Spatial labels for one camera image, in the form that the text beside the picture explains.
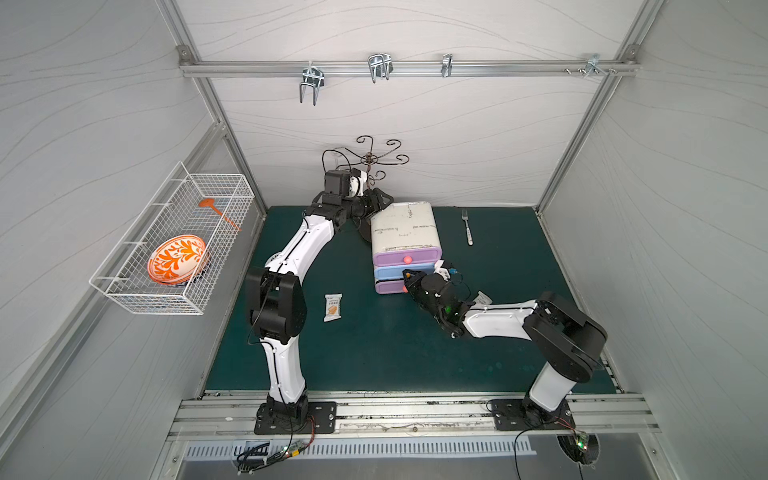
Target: blue drawer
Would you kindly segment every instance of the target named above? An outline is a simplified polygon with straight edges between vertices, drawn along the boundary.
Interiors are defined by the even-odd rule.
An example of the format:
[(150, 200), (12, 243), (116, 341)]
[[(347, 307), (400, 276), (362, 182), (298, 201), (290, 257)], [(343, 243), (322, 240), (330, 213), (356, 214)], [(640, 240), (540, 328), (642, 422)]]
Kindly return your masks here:
[(434, 273), (435, 263), (411, 263), (410, 265), (378, 266), (373, 270), (377, 280), (402, 280), (403, 270), (418, 270), (419, 272)]

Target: bowl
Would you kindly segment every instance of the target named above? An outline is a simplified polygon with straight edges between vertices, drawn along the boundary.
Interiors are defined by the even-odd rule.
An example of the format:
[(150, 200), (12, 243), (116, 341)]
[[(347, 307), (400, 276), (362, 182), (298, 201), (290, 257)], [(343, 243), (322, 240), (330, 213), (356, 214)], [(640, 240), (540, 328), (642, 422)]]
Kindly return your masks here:
[(196, 235), (179, 235), (166, 240), (149, 257), (149, 277), (164, 285), (186, 282), (200, 263), (205, 264), (204, 252), (205, 242)]

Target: wire basket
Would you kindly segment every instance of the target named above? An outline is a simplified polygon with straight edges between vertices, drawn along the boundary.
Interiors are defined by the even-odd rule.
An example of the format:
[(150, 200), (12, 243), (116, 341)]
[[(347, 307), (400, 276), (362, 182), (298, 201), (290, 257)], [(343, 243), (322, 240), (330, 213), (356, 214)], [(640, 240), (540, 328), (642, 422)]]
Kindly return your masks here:
[[(214, 199), (222, 216), (199, 207), (206, 198)], [(252, 201), (245, 176), (191, 174), (179, 164), (90, 284), (132, 313), (202, 315)], [(202, 258), (207, 261), (200, 262), (184, 283), (153, 281), (147, 271), (150, 255), (166, 240), (185, 234), (203, 239)]]

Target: food wrapper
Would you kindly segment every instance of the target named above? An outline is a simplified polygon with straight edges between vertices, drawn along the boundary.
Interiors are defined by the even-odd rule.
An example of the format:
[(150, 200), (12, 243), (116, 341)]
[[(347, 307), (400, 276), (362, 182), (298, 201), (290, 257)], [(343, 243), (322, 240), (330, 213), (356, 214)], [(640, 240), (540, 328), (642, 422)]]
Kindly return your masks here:
[(341, 293), (332, 293), (326, 295), (326, 317), (325, 322), (341, 318)]

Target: metal vent grille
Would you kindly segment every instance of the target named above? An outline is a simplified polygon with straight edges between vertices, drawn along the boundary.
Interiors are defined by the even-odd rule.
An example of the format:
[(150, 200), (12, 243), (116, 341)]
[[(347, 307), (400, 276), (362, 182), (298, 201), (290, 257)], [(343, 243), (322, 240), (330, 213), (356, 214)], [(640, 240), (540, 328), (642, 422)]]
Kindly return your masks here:
[[(512, 455), (509, 437), (426, 437), (419, 439), (327, 439), (315, 441), (304, 458), (488, 457)], [(518, 455), (536, 455), (527, 436), (517, 442)]]
[[(421, 437), (416, 439), (315, 439), (296, 459), (312, 458), (467, 458), (512, 455), (514, 435), (476, 437)], [(271, 455), (285, 440), (189, 442), (188, 461), (230, 461), (247, 449), (266, 443), (258, 455)], [(517, 441), (517, 454), (536, 455), (526, 435)]]

